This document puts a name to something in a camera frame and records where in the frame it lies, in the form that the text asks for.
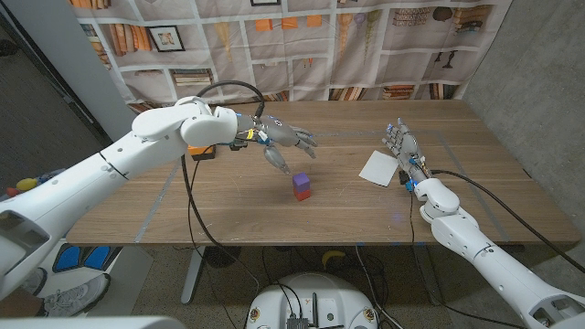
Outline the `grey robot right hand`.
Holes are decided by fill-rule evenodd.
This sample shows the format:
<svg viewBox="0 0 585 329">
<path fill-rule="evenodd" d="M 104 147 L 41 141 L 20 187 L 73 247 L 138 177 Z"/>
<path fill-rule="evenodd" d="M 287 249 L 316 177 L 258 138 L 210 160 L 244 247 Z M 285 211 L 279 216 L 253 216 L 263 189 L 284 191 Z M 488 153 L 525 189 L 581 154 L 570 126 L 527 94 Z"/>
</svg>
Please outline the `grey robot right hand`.
<svg viewBox="0 0 585 329">
<path fill-rule="evenodd" d="M 409 127 L 398 118 L 398 123 L 389 124 L 382 143 L 395 155 L 399 167 L 416 182 L 421 182 L 431 177 L 431 173 L 423 165 L 423 154 L 419 148 L 416 137 Z"/>
</svg>

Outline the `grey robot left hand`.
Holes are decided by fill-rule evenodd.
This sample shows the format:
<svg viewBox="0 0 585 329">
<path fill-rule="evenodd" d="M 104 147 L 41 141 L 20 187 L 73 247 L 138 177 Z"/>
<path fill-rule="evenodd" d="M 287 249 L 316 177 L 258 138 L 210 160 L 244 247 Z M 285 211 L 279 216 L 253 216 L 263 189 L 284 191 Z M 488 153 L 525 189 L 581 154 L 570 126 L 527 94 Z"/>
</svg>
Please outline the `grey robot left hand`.
<svg viewBox="0 0 585 329">
<path fill-rule="evenodd" d="M 276 144 L 285 147 L 295 146 L 305 151 L 311 158 L 315 158 L 314 148 L 318 146 L 313 135 L 300 127 L 291 126 L 283 120 L 273 116 L 261 116 L 254 120 L 247 115 L 237 114 L 237 139 L 250 140 L 264 144 L 266 160 L 285 174 L 291 171 L 286 164 Z"/>
</svg>

